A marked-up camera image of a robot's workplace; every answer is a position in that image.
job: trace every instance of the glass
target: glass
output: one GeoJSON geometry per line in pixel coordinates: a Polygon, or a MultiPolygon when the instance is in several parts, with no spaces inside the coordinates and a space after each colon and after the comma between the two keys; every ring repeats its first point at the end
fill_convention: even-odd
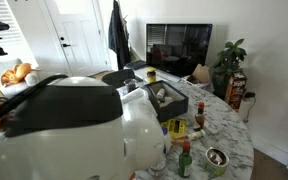
{"type": "Polygon", "coordinates": [[[153,180],[165,179],[165,167],[166,167],[166,157],[164,154],[162,154],[159,161],[149,168],[151,178],[153,180]]]}
{"type": "Polygon", "coordinates": [[[124,81],[124,84],[126,86],[127,93],[130,93],[130,92],[134,91],[137,88],[136,87],[136,84],[137,84],[136,79],[126,79],[124,81]]]}

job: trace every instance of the box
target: box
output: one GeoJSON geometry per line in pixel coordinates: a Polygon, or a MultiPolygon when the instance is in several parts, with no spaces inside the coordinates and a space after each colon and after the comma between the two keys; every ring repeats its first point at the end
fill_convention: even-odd
{"type": "Polygon", "coordinates": [[[186,131],[186,121],[185,119],[170,119],[166,122],[162,122],[161,126],[166,127],[171,137],[174,134],[181,134],[186,131]]]}
{"type": "Polygon", "coordinates": [[[167,121],[187,112],[188,97],[167,82],[157,81],[146,84],[142,88],[148,92],[149,100],[158,114],[159,122],[167,121]],[[165,96],[172,97],[172,101],[165,106],[160,106],[155,97],[161,88],[165,89],[165,96]]]}
{"type": "Polygon", "coordinates": [[[207,66],[198,64],[194,72],[189,76],[183,77],[182,80],[184,80],[188,85],[198,86],[199,88],[210,92],[211,81],[208,69],[207,66]]]}
{"type": "Polygon", "coordinates": [[[236,112],[238,112],[240,108],[245,91],[246,80],[247,78],[243,72],[236,72],[230,77],[229,84],[227,85],[225,102],[236,112]]]}

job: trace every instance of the jacket hanging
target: jacket hanging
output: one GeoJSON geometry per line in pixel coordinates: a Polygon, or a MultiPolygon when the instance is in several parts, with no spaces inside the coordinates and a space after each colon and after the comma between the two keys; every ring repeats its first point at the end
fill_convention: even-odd
{"type": "Polygon", "coordinates": [[[131,59],[128,40],[125,36],[123,22],[120,16],[120,8],[116,0],[113,2],[108,40],[109,48],[116,53],[118,69],[121,70],[131,59]]]}

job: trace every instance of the black handle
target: black handle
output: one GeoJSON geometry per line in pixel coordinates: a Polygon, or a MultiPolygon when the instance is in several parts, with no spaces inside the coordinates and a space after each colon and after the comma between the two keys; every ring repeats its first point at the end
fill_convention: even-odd
{"type": "Polygon", "coordinates": [[[63,47],[67,47],[67,46],[71,46],[71,45],[69,45],[69,44],[63,44],[63,47]]]}

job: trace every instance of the baseboard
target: baseboard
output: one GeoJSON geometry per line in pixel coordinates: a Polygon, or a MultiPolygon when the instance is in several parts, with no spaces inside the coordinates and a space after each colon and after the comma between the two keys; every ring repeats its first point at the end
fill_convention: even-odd
{"type": "Polygon", "coordinates": [[[264,141],[258,137],[252,136],[253,146],[255,149],[261,151],[262,153],[270,156],[276,161],[287,165],[288,164],[288,153],[273,146],[267,141],[264,141]]]}

